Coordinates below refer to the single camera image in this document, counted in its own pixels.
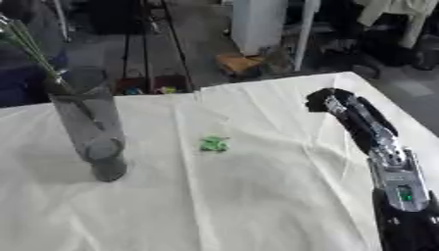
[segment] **floor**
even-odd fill
[[[193,84],[200,88],[226,83],[227,78],[219,71],[215,56],[236,51],[230,39],[222,34],[229,25],[230,8],[213,0],[169,2]],[[184,74],[168,24],[159,22],[158,25],[161,33],[149,36],[150,75]],[[73,38],[69,48],[73,66],[102,67],[112,81],[121,77],[123,36],[96,36],[78,31]],[[128,61],[131,75],[144,75],[140,41],[140,37],[132,41]],[[435,116],[439,111],[438,79],[439,69],[420,72],[411,67],[384,68],[382,78],[371,84],[439,135],[439,119]]]

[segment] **white cloth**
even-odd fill
[[[374,251],[366,156],[305,97],[339,87],[369,99],[439,192],[439,140],[353,74],[118,98],[129,171],[94,181],[52,105],[0,110],[0,250]],[[228,136],[225,153],[200,138]]]
[[[354,0],[365,6],[359,22],[371,26],[384,13],[405,14],[409,16],[409,25],[401,46],[412,48],[422,31],[425,20],[431,15],[438,0]]]

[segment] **robotic hand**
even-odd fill
[[[333,115],[368,155],[372,200],[384,251],[439,251],[439,204],[427,191],[415,153],[365,98],[335,88],[310,94],[310,112]]]

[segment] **tripod leg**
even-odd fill
[[[132,25],[133,17],[132,17],[132,11],[134,0],[127,0],[126,1],[126,21],[125,21],[125,42],[124,42],[124,48],[123,48],[123,68],[122,68],[122,79],[126,78],[126,68],[128,64],[128,57],[129,57],[129,44],[131,39],[131,30],[130,27]]]
[[[151,92],[150,79],[149,79],[149,61],[148,61],[148,37],[147,30],[149,17],[147,17],[146,13],[149,14],[149,5],[148,0],[140,0],[141,1],[141,10],[140,10],[140,19],[142,22],[142,46],[143,46],[143,67],[145,71],[145,91]]]

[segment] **person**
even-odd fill
[[[56,69],[67,67],[63,36],[55,14],[40,0],[0,0],[0,13],[21,20]],[[17,46],[0,37],[0,107],[48,102],[45,73]]]

